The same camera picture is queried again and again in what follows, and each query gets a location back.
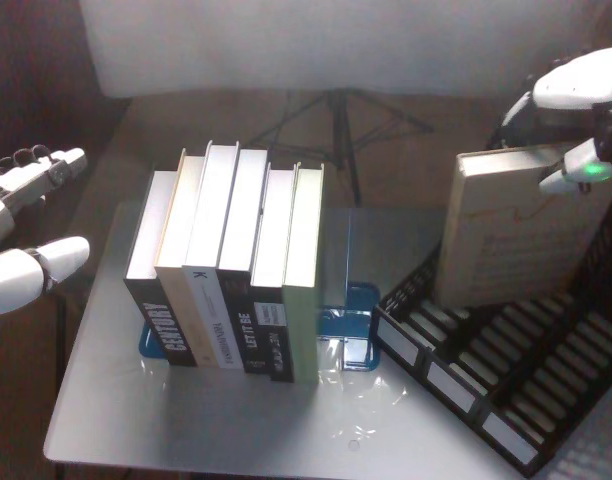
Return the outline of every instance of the black plastic tray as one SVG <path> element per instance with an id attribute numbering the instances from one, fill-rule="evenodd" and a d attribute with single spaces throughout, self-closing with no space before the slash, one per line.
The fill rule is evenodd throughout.
<path id="1" fill-rule="evenodd" d="M 569 292 L 441 310 L 439 249 L 382 299 L 371 334 L 524 476 L 534 475 L 612 385 L 612 206 Z"/>

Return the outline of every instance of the white tabletop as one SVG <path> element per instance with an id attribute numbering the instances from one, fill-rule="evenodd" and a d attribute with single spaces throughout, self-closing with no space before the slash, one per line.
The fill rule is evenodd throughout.
<path id="1" fill-rule="evenodd" d="M 253 476 L 521 478 L 385 354 L 373 372 L 341 372 L 336 345 L 323 345 L 317 386 L 142 358 L 143 318 L 122 282 L 137 215 L 130 204 L 115 217 L 46 457 Z M 438 211 L 355 210 L 350 216 L 349 235 L 326 243 L 336 259 L 325 271 L 329 298 L 339 298 L 334 290 L 343 275 L 332 265 L 345 268 L 344 243 L 350 245 L 348 278 L 373 281 L 384 294 L 432 249 L 443 223 Z M 612 480 L 612 389 L 536 478 Z"/>

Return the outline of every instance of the green led indicator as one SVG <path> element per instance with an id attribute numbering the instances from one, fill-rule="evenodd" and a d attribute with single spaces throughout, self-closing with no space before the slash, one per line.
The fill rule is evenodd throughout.
<path id="1" fill-rule="evenodd" d="M 604 173 L 605 168 L 602 167 L 601 165 L 588 165 L 584 171 L 588 174 L 588 175 L 599 175 L 601 173 Z"/>

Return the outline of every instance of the brown floor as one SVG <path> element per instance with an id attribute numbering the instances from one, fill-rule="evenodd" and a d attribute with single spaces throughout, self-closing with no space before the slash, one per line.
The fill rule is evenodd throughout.
<path id="1" fill-rule="evenodd" d="M 316 93 L 296 93 L 291 109 Z M 379 96 L 432 125 L 434 133 L 375 143 L 356 157 L 365 207 L 431 207 L 445 205 L 457 153 L 481 150 L 503 102 L 445 97 Z M 51 206 L 51 232 L 80 234 L 91 243 L 84 272 L 67 288 L 70 295 L 69 349 L 76 335 L 79 309 L 94 276 L 116 205 L 141 198 L 154 165 L 173 169 L 186 147 L 201 154 L 209 140 L 246 142 L 276 122 L 284 111 L 284 92 L 208 91 L 161 95 L 134 100 L 123 122 L 100 156 L 84 188 L 72 221 L 60 215 L 64 206 Z M 348 105 L 354 138 L 388 119 L 383 110 L 360 100 Z M 287 125 L 281 143 L 301 146 L 331 144 L 332 121 L 320 105 Z M 406 128 L 398 130 L 405 133 Z M 278 165 L 299 159 L 280 155 Z M 328 166 L 329 206 L 351 205 L 346 170 Z M 67 204 L 68 197 L 62 199 Z M 55 400 L 54 305 L 42 299 L 0 317 L 0 478 L 51 479 L 53 465 L 42 445 Z M 66 479 L 119 480 L 125 469 L 67 466 Z M 170 473 L 132 472 L 131 480 L 177 478 Z"/>

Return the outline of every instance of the robotic arm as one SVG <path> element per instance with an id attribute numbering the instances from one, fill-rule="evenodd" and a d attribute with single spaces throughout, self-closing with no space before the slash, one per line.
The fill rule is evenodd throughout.
<path id="1" fill-rule="evenodd" d="M 504 116 L 489 146 L 544 143 L 541 116 L 568 117 L 570 125 L 584 117 L 592 123 L 592 137 L 566 152 L 540 183 L 547 194 L 587 191 L 594 182 L 612 177 L 612 48 L 568 61 L 559 61 Z M 529 132 L 518 138 L 517 132 Z"/>
<path id="2" fill-rule="evenodd" d="M 14 227 L 14 216 L 41 201 L 86 168 L 80 148 L 50 152 L 38 145 L 0 160 L 0 242 Z M 0 253 L 0 314 L 16 310 L 52 290 L 88 259 L 89 245 L 70 237 L 26 250 Z"/>

